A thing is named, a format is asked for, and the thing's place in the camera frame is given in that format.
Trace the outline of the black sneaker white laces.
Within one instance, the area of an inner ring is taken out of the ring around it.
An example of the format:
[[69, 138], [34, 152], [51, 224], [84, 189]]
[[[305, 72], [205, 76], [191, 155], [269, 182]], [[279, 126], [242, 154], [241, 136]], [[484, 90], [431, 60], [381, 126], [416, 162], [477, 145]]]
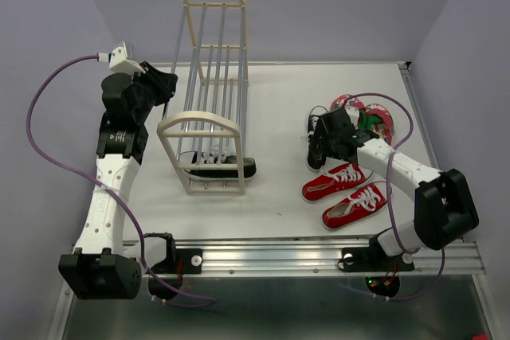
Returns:
[[[210, 151], [185, 151], [184, 155], [193, 165], [192, 169], [185, 170], [191, 179], [205, 181], [236, 180], [238, 179], [237, 165], [239, 160], [229, 149], [225, 149], [219, 155], [219, 147], [212, 147]], [[213, 169], [197, 169], [196, 164], [214, 165]]]

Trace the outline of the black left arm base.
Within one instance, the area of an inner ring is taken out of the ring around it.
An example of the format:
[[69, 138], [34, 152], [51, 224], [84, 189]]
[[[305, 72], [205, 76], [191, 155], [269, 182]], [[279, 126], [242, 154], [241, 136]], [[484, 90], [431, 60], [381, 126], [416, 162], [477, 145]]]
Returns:
[[143, 238], [148, 270], [174, 289], [183, 287], [184, 276], [202, 273], [200, 248], [178, 248], [170, 233], [147, 233]]

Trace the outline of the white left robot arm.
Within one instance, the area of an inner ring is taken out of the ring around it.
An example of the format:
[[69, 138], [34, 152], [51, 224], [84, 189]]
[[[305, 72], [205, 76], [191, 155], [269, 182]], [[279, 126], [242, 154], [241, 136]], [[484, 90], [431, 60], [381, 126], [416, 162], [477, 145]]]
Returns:
[[132, 75], [114, 73], [101, 83], [105, 112], [96, 148], [92, 200], [81, 235], [58, 270], [79, 299], [134, 299], [142, 264], [123, 247], [125, 209], [143, 161], [147, 117], [175, 94], [178, 77], [144, 61]]

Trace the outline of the beige chrome shoe shelf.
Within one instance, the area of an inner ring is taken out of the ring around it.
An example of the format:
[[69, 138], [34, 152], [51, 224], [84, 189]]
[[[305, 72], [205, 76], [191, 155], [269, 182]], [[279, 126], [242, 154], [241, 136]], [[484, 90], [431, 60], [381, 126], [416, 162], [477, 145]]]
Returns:
[[[178, 58], [184, 40], [191, 44], [184, 79], [183, 110], [157, 126], [157, 135], [187, 194], [245, 193], [256, 173], [246, 155], [249, 87], [246, 0], [182, 0], [175, 45]], [[185, 151], [229, 149], [239, 160], [238, 179], [199, 181], [185, 172], [193, 168]]]

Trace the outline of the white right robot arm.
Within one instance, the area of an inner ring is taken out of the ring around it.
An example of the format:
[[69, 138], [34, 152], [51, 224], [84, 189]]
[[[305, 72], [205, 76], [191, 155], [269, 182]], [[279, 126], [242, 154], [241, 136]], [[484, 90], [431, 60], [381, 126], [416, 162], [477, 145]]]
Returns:
[[479, 217], [465, 176], [437, 170], [398, 152], [377, 134], [360, 130], [343, 108], [319, 115], [309, 141], [308, 164], [320, 168], [327, 158], [356, 164], [386, 180], [414, 203], [414, 217], [375, 236], [367, 259], [385, 268], [395, 256], [420, 248], [441, 250], [474, 230]]

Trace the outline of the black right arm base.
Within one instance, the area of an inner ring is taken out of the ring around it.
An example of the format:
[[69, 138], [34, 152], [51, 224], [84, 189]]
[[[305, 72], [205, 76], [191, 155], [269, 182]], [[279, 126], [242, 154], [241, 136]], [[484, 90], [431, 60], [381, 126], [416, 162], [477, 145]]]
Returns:
[[394, 298], [400, 288], [400, 272], [415, 269], [411, 256], [387, 256], [370, 247], [343, 248], [336, 267], [346, 273], [363, 273], [367, 290], [380, 298]]

